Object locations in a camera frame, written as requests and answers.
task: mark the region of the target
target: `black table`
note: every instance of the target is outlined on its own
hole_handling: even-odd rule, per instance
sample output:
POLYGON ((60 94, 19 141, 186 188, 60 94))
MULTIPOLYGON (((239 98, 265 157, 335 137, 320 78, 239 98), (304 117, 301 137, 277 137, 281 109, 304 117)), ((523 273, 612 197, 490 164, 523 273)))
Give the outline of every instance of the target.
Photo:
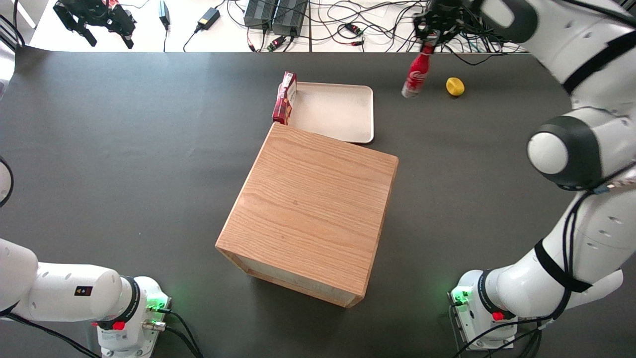
MULTIPOLYGON (((2 237, 43 262, 155 278, 208 358, 450 357, 446 291, 469 269, 514 263, 572 197, 525 155, 530 133, 569 101, 529 55, 477 68, 436 55, 425 91, 403 99, 412 59, 22 50, 0 103, 0 154, 16 179, 0 210, 2 237), (400 158, 367 296, 349 310, 250 278, 214 249, 285 70, 301 81, 369 85, 370 147, 400 158), (449 76, 466 84, 459 99, 444 90, 449 76)), ((636 354, 636 261, 623 270, 617 292, 545 331, 539 357, 636 354)), ((46 325, 84 342, 81 324, 46 325)), ((155 352, 189 356, 169 334, 155 352)), ((0 322, 0 356, 80 354, 0 322)))

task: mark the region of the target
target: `wood grain surface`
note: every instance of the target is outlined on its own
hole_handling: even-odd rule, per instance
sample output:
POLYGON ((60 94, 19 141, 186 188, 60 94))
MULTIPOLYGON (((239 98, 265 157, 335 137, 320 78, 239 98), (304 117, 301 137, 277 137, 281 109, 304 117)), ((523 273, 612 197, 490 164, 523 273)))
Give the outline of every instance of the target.
POLYGON ((393 155, 273 124, 216 248, 364 297, 397 167, 393 155))

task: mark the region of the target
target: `red bottle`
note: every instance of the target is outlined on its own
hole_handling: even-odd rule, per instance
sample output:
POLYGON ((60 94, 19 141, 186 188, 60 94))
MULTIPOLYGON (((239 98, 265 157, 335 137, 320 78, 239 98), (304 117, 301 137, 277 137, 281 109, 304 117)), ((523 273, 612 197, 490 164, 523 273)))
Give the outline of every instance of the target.
POLYGON ((406 82, 404 82, 404 87, 402 87, 402 96, 404 98, 415 98, 420 94, 426 75, 429 72, 429 59, 433 50, 434 47, 432 45, 425 44, 422 46, 422 51, 411 63, 406 82))

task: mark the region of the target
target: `white tray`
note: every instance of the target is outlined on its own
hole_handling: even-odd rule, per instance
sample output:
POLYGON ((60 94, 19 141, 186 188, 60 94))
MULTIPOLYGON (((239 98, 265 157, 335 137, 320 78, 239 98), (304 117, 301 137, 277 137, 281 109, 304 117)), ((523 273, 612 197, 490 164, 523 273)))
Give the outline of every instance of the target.
POLYGON ((290 127, 351 143, 373 140, 373 90, 367 86, 298 82, 290 127))

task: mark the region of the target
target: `yellow lemon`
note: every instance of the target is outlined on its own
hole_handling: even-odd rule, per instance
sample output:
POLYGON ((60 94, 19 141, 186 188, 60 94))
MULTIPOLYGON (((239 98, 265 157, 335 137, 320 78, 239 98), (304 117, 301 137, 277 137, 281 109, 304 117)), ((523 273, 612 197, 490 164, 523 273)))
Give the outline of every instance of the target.
POLYGON ((451 96, 461 96, 464 93, 464 82, 457 77, 451 77, 446 80, 446 90, 451 96))

